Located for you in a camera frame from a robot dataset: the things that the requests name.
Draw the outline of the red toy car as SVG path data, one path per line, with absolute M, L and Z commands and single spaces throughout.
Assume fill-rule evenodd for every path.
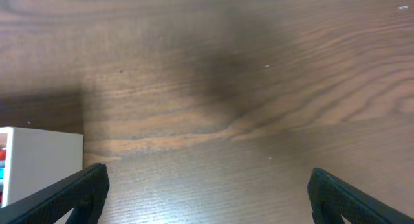
M 0 161 L 6 160 L 6 148 L 0 149 Z

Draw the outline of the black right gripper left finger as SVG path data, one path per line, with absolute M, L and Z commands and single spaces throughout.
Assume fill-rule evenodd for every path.
M 93 164 L 1 209 L 1 223 L 97 223 L 109 191 L 104 164 Z

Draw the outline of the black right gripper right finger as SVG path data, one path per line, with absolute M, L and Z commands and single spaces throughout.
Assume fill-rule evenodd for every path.
M 307 191 L 315 224 L 413 224 L 413 218 L 322 168 L 312 170 Z

